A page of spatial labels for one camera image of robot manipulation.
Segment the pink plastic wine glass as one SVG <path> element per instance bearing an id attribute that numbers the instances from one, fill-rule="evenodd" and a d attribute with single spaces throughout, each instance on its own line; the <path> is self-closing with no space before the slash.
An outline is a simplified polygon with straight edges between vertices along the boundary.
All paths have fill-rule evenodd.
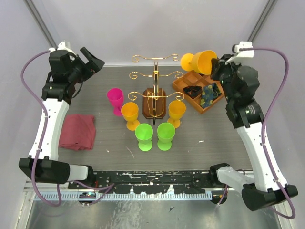
<path id="1" fill-rule="evenodd" d="M 113 106 L 113 113 L 116 116 L 122 116 L 121 108 L 124 101 L 123 91 L 120 88 L 111 88 L 107 92 L 107 99 Z"/>

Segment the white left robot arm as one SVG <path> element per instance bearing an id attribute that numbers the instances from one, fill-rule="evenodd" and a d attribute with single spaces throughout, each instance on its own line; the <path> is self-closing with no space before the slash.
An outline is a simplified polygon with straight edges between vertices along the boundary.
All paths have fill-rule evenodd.
<path id="1" fill-rule="evenodd" d="M 105 64 L 87 48 L 82 47 L 80 51 L 88 62 L 84 62 L 68 48 L 48 51 L 51 71 L 47 75 L 41 97 L 35 96 L 42 107 L 39 128 L 28 157 L 19 160 L 20 170 L 33 184 L 80 181 L 90 186 L 95 182 L 92 166 L 71 165 L 58 160 L 61 129 L 75 85 L 90 79 Z"/>

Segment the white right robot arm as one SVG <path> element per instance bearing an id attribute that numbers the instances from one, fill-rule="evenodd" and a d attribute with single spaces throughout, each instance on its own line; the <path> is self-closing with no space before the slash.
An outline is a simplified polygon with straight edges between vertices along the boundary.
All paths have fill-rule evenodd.
<path id="1" fill-rule="evenodd" d="M 260 85 L 257 70 L 229 62 L 231 57 L 225 54 L 220 59 L 213 58 L 210 78 L 220 82 L 227 102 L 226 114 L 246 148 L 254 176 L 220 163 L 210 167 L 209 179 L 215 186 L 228 185 L 238 191 L 248 209 L 256 211 L 295 197 L 298 190 L 287 183 L 269 144 L 264 115 L 254 99 Z"/>

